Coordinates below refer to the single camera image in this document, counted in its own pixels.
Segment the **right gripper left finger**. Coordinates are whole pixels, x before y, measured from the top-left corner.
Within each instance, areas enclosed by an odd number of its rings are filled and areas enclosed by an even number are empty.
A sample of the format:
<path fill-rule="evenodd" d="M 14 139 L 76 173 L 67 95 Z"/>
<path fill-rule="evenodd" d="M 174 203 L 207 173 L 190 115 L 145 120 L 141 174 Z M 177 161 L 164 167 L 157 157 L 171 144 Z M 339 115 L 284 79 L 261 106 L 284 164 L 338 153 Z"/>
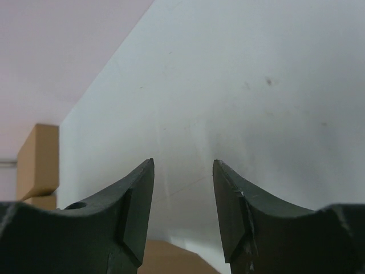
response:
<path fill-rule="evenodd" d="M 136 273 L 143 263 L 155 165 L 64 209 L 1 203 L 2 273 Z"/>

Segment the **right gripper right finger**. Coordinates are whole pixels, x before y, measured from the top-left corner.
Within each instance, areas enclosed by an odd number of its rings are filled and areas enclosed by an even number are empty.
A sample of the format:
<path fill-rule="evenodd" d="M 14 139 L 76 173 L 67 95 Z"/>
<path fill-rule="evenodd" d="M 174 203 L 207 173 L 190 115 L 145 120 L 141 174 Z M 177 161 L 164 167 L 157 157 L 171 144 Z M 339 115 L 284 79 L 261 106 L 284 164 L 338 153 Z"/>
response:
<path fill-rule="evenodd" d="M 232 273 L 363 273 L 364 205 L 313 211 L 247 181 L 221 160 L 213 184 Z"/>

